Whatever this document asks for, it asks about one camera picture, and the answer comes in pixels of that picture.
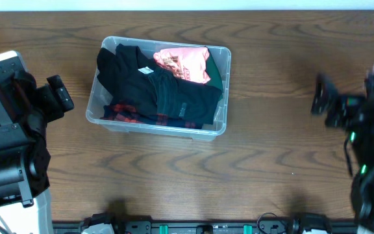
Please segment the red navy plaid garment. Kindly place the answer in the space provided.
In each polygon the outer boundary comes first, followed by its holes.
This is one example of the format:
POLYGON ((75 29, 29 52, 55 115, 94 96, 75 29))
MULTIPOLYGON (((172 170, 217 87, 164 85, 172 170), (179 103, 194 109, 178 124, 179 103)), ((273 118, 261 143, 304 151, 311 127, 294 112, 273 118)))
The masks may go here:
POLYGON ((161 125, 167 127, 182 127, 188 129, 201 129, 202 123, 189 122, 179 118, 170 118, 164 114, 143 115, 126 104, 105 105, 102 120, 112 120, 134 124, 161 125))

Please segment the dark green garment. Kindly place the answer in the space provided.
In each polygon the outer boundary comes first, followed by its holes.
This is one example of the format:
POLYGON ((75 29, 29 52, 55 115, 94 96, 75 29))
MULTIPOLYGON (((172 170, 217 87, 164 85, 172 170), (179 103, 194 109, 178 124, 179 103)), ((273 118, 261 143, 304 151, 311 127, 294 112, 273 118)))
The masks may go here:
POLYGON ((223 83, 218 67, 214 61, 214 58, 210 52, 210 49, 207 47, 208 58, 206 59, 206 73, 209 76, 210 80, 205 83, 207 86, 213 86, 223 92, 223 83))

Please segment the black t-shirt with tag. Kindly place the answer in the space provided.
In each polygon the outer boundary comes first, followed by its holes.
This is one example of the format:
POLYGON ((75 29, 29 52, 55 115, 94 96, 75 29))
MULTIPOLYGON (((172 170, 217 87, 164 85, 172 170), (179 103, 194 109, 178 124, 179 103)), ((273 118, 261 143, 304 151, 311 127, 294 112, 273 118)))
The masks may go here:
POLYGON ((112 95, 111 105, 126 104, 143 115, 157 114, 156 90, 141 68, 156 68, 138 46, 119 44, 115 52, 102 48, 97 56, 98 81, 112 95))

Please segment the coral printed t-shirt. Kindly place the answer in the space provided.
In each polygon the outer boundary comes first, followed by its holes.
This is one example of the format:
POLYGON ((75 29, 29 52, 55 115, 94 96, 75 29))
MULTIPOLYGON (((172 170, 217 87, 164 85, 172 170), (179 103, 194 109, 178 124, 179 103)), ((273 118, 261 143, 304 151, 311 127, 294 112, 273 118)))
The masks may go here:
POLYGON ((206 61, 210 53, 206 47, 177 47, 154 53, 155 62, 177 78, 205 84, 210 81, 206 61))

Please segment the clear plastic storage bin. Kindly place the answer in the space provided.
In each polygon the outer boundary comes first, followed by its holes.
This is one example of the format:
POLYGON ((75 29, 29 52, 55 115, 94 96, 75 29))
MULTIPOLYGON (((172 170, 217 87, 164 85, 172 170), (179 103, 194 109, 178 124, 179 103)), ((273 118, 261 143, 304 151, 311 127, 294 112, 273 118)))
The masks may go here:
MULTIPOLYGON (((144 40, 138 38, 126 38, 120 36, 107 36, 101 44, 102 48, 114 53, 116 46, 138 46, 141 52, 151 58, 154 53, 162 49, 173 47, 199 47, 198 44, 185 44, 177 42, 165 42, 157 40, 144 40)), ((210 45, 208 49, 214 58, 220 72, 223 84, 223 98, 218 102, 212 125, 204 124, 202 129, 188 129, 180 127, 167 127, 159 125, 147 125, 143 123, 127 123, 112 120, 102 120, 103 107, 112 101, 112 95, 106 91, 98 79, 93 79, 92 89, 86 109, 86 119, 100 125, 112 132, 125 133, 149 133, 156 135, 168 135, 175 137, 186 137, 193 140, 213 141, 222 135, 227 127, 227 111, 229 104, 229 82, 231 76, 231 51, 223 46, 210 45)))

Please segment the black ribbed garment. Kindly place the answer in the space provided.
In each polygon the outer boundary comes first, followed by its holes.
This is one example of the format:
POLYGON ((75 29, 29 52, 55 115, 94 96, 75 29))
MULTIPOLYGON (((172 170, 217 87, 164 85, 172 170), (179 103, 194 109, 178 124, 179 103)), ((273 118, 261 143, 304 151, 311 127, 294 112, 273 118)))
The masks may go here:
POLYGON ((163 68, 147 75, 155 89, 156 112, 197 124, 212 124, 222 96, 213 86, 186 81, 163 68))

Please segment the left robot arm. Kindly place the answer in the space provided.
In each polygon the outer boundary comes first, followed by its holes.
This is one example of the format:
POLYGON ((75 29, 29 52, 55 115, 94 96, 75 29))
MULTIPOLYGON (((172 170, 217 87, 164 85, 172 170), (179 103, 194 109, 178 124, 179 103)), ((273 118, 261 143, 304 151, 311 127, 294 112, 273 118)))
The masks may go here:
POLYGON ((49 122, 74 103, 59 75, 37 86, 19 57, 0 61, 0 233, 52 233, 49 122))

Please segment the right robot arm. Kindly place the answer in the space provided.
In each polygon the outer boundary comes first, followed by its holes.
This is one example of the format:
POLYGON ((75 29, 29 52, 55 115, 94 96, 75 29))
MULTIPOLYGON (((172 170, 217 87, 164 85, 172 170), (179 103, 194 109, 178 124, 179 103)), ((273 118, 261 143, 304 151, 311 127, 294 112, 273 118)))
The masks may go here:
POLYGON ((345 154, 353 178, 355 222, 374 233, 374 74, 367 75, 364 86, 365 94, 342 94, 326 75, 319 74, 311 113, 325 114, 326 127, 341 128, 347 133, 344 144, 351 146, 359 166, 354 172, 351 158, 345 154))

